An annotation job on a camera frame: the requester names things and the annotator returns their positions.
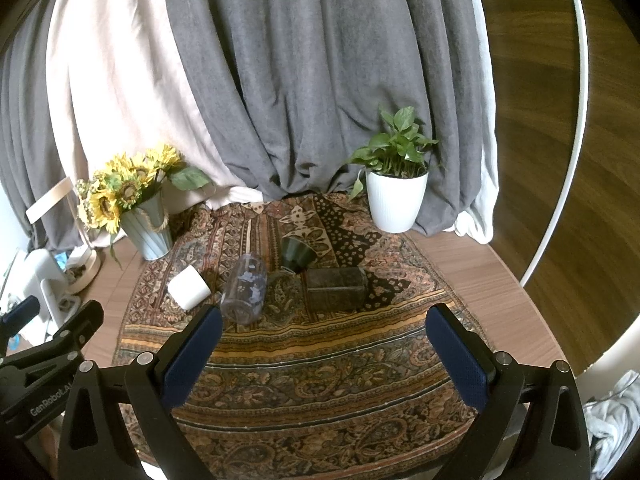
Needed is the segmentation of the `white ceramic cup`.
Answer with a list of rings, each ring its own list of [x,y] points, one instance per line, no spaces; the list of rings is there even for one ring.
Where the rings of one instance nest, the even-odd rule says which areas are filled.
[[[184,312],[197,307],[212,293],[194,266],[187,266],[172,278],[167,285],[167,291]]]

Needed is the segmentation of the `dark green cup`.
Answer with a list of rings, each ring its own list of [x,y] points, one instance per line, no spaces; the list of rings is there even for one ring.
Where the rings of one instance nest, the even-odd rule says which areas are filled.
[[[317,253],[300,238],[287,236],[282,240],[280,257],[282,269],[301,274],[317,258]]]

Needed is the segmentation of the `white plastic appliance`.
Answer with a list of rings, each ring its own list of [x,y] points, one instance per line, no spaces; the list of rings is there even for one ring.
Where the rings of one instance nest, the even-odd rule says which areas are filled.
[[[39,311],[18,333],[32,346],[48,340],[79,307],[68,292],[68,279],[47,249],[19,250],[1,279],[1,313],[10,312],[28,296]]]

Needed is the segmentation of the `crumpled grey cloth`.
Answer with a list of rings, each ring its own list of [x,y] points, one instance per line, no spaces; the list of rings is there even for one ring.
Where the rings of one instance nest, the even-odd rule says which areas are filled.
[[[590,478],[604,479],[639,432],[639,373],[628,370],[604,398],[584,405]]]

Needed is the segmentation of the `sunflower bouquet in grey vase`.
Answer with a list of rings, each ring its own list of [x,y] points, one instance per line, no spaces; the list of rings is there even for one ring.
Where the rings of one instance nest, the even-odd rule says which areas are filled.
[[[194,191],[212,180],[169,144],[116,155],[90,179],[75,183],[79,219],[89,230],[107,233],[111,243],[118,234],[126,234],[146,261],[163,258],[174,244],[164,204],[165,183],[179,191]]]

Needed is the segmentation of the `patterned paisley cloth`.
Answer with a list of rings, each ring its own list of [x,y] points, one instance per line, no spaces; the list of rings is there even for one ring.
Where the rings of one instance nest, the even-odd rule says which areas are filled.
[[[227,323],[175,419],[219,479],[386,479],[442,462],[475,417],[430,342],[425,315],[446,304],[468,330],[478,323],[406,234],[372,222],[364,200],[311,194],[266,204],[193,207],[172,218],[174,247],[149,262],[119,331],[113,361],[156,351],[190,314],[168,294],[185,268],[220,295],[244,252],[270,279],[260,320]],[[294,236],[318,268],[354,266],[361,304],[309,307],[303,281],[280,268]]]

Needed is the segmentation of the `dark glass jar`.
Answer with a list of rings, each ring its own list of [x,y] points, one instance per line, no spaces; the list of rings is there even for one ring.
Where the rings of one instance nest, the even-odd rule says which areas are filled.
[[[303,282],[307,307],[314,312],[355,310],[366,302],[368,279],[360,268],[309,269]]]

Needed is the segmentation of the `beige sheer curtain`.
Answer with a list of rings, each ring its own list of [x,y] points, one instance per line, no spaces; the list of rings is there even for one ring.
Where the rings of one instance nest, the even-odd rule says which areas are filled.
[[[207,130],[166,0],[55,0],[46,84],[55,145],[70,180],[91,177],[116,155],[170,144],[211,180],[194,192],[166,186],[170,211],[262,201],[262,192],[224,164]]]

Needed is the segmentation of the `white pot green plant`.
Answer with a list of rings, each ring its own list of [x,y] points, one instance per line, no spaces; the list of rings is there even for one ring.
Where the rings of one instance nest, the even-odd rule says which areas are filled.
[[[416,223],[426,191],[430,161],[438,141],[421,130],[412,106],[381,110],[384,130],[347,159],[360,168],[349,197],[367,194],[370,214],[387,233],[409,231]]]

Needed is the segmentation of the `grey curtain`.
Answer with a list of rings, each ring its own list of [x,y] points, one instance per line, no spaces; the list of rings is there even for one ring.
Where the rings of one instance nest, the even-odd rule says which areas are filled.
[[[35,247],[79,240],[58,206],[27,209],[64,174],[46,53],[55,0],[39,0],[1,57],[1,188]],[[480,0],[166,0],[198,109],[224,164],[268,200],[344,190],[347,157],[412,106],[438,141],[422,232],[487,243],[498,197],[496,100]]]

